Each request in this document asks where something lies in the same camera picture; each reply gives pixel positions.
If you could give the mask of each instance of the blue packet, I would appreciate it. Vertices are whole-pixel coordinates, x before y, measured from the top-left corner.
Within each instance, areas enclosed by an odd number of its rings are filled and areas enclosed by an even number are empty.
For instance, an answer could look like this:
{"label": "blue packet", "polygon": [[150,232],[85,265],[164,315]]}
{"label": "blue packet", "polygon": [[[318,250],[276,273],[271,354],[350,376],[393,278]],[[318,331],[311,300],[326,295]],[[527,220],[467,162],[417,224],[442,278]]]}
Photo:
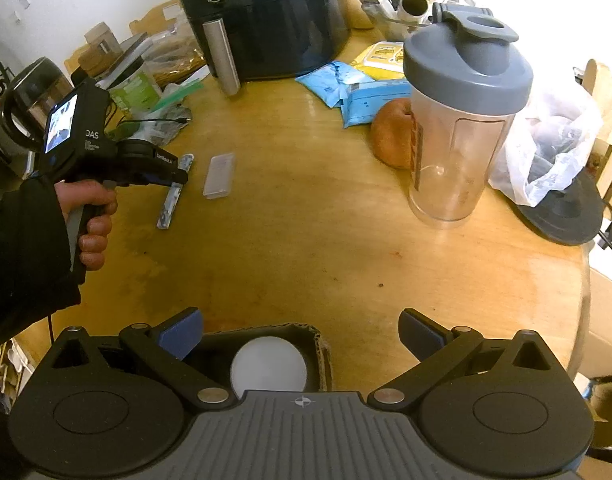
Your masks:
{"label": "blue packet", "polygon": [[370,124],[387,102],[399,97],[410,97],[412,85],[406,79],[388,79],[356,83],[348,87],[342,102],[344,127]]}
{"label": "blue packet", "polygon": [[314,72],[295,78],[295,81],[313,92],[328,108],[335,108],[341,106],[341,100],[346,96],[346,85],[374,79],[346,63],[332,61]]}

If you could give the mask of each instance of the yellow package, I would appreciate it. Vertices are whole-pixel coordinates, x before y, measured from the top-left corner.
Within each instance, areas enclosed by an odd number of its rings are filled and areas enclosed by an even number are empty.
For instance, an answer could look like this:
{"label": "yellow package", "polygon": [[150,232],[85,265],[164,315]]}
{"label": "yellow package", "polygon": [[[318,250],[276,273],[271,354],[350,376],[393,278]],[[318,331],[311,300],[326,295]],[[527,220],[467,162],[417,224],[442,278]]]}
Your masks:
{"label": "yellow package", "polygon": [[380,41],[368,47],[350,65],[375,80],[404,77],[404,44]]}

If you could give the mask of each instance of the metal screw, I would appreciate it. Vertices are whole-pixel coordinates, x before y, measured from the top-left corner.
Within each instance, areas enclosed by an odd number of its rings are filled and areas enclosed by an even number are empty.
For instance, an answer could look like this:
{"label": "metal screw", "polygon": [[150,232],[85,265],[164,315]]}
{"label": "metal screw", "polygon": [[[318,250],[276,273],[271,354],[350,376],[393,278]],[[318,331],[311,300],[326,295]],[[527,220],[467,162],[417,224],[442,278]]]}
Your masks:
{"label": "metal screw", "polygon": [[206,404],[219,404],[228,400],[228,392],[223,388],[204,388],[199,390],[197,398]]}
{"label": "metal screw", "polygon": [[377,402],[382,404],[397,404],[406,398],[403,392],[395,388],[382,388],[377,390],[372,396]]}

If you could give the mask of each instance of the gray ribbed panel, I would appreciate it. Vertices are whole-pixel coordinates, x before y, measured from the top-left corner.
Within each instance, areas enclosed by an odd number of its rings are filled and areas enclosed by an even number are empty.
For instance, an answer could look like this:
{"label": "gray ribbed panel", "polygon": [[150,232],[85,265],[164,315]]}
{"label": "gray ribbed panel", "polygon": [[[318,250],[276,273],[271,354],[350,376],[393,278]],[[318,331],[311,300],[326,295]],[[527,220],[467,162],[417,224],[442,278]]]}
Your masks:
{"label": "gray ribbed panel", "polygon": [[305,406],[301,397],[249,392],[232,410],[203,413],[171,455],[126,480],[483,479],[437,456],[406,416],[368,408],[357,393],[304,394]]}

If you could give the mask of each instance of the shaker bottle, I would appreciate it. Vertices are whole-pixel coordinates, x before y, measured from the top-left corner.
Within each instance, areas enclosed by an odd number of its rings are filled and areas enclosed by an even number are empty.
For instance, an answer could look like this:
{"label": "shaker bottle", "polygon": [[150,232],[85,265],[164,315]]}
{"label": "shaker bottle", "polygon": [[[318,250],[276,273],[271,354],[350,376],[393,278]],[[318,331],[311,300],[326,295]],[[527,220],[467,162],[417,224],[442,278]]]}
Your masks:
{"label": "shaker bottle", "polygon": [[413,86],[409,203],[423,221],[466,221],[515,114],[532,69],[511,44],[518,35],[489,9],[433,4],[433,25],[405,42]]}

